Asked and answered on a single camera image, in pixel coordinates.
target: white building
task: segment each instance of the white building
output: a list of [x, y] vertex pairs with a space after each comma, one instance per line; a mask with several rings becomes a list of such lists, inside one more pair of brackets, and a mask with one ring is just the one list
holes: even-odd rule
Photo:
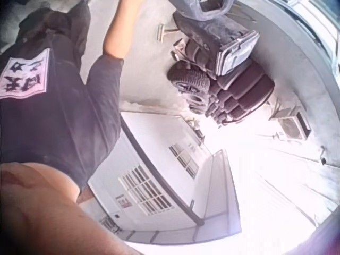
[[241, 232], [224, 150], [212, 155], [180, 116], [122, 112], [121, 121], [114, 150], [89, 181], [95, 197], [80, 201], [87, 213], [137, 243], [199, 243]]

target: outdoor ac unit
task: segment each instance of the outdoor ac unit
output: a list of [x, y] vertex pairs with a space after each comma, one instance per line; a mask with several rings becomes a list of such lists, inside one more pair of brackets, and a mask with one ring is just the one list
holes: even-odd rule
[[279, 110], [271, 120], [275, 120], [280, 124], [282, 133], [288, 140], [305, 141], [311, 133], [307, 118], [301, 107]]

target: bare skin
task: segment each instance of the bare skin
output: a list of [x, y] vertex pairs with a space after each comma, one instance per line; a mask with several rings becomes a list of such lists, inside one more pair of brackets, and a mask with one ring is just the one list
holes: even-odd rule
[[[125, 58], [144, 0], [120, 0], [104, 54]], [[75, 203], [79, 187], [36, 163], [1, 165], [2, 231], [28, 254], [140, 254], [105, 231]]]

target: black shirt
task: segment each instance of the black shirt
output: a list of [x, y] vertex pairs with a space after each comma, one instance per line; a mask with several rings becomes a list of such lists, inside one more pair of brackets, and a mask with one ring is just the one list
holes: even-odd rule
[[[33, 79], [28, 71], [28, 76], [15, 82], [9, 72], [25, 63], [20, 59], [35, 59], [46, 49], [50, 49], [46, 92], [21, 99], [6, 97], [8, 90], [15, 89], [19, 95], [40, 86], [43, 79], [36, 73]], [[19, 59], [11, 70], [10, 58]], [[17, 43], [0, 56], [0, 72], [7, 69], [0, 77], [1, 163], [45, 164], [68, 175], [81, 189], [85, 186], [119, 137], [123, 60], [101, 55], [86, 85], [79, 75], [80, 61], [71, 41], [53, 34]], [[33, 64], [31, 70], [40, 68], [38, 61]], [[21, 70], [17, 71], [13, 75], [18, 76]]]

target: person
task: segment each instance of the person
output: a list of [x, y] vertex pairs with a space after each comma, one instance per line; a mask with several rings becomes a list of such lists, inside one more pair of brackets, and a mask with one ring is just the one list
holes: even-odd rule
[[139, 254], [75, 202], [119, 137], [119, 80], [143, 2], [119, 0], [86, 85], [85, 1], [31, 13], [0, 56], [1, 235], [18, 252]]

